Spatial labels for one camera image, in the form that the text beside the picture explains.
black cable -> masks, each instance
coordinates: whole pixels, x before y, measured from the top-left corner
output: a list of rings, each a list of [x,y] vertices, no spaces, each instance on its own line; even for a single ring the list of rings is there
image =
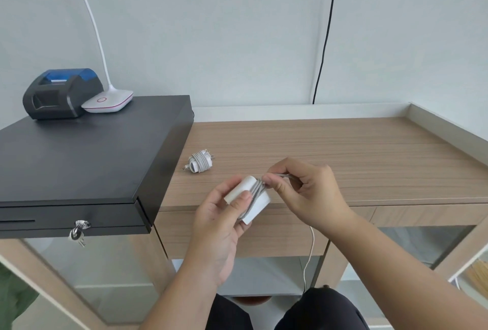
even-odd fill
[[[334,7],[334,0],[330,2],[329,23],[327,24],[326,40],[324,42],[324,49],[322,50],[322,62],[320,63],[319,76],[317,77],[317,83],[315,84],[315,92],[313,93],[312,104],[315,104],[315,96],[317,96],[317,88],[319,87],[320,74],[322,73],[322,66],[324,65],[324,55],[326,54],[327,39],[329,37],[330,20],[332,19],[332,8]]]

person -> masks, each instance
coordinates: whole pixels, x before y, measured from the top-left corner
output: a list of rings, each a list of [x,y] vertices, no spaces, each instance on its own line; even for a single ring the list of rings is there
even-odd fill
[[[274,173],[289,173],[296,181]],[[263,176],[300,220],[325,235],[344,254],[395,330],[488,329],[488,310],[354,213],[330,167],[286,158]],[[223,197],[241,181],[218,185],[195,213],[193,234],[178,273],[151,309],[141,330],[252,329],[249,316],[216,295],[234,265],[239,238],[250,225],[237,222],[251,202],[248,191],[228,206]],[[311,288],[275,327],[292,329],[368,328],[341,294]]]

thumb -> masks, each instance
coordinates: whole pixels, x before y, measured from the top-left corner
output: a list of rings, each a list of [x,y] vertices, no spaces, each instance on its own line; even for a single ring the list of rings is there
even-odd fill
[[[273,173],[266,173],[262,177],[262,180],[266,185],[271,186],[278,193],[288,208],[290,208],[292,211],[299,208],[300,199],[302,196],[296,192],[293,187],[284,180],[284,178]]]
[[[219,216],[219,220],[226,227],[233,228],[237,219],[243,214],[252,201],[252,194],[245,190],[235,198]]]

hand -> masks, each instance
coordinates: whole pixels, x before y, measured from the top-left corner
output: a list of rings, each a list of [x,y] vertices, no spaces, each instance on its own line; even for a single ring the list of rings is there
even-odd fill
[[[217,286],[222,285],[232,272],[237,240],[251,226],[237,222],[252,200],[249,191],[243,191],[230,205],[223,197],[242,181],[234,176],[212,190],[195,212],[193,233],[183,265],[195,265],[209,274]]]
[[[274,173],[292,174],[303,185],[292,179],[288,183]],[[298,159],[285,158],[272,166],[262,179],[276,190],[298,218],[329,238],[347,227],[348,219],[354,216],[329,166],[317,167]]]

receipt printer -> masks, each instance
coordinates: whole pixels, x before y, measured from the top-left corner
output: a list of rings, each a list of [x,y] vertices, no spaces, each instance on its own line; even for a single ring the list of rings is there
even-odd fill
[[[31,83],[22,102],[32,119],[76,118],[85,113],[82,104],[102,91],[89,68],[50,69]]]

